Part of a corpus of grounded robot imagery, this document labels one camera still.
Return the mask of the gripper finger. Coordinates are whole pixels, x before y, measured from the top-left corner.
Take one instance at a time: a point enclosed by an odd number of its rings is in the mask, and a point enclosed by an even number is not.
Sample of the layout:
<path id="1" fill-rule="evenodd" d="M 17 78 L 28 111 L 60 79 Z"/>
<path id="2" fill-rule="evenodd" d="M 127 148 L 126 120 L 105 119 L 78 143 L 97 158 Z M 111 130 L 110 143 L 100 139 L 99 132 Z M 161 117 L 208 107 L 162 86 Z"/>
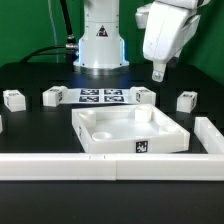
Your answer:
<path id="1" fill-rule="evenodd" d="M 165 71 L 164 70 L 153 70 L 152 79 L 156 82 L 162 82 L 164 79 Z"/>

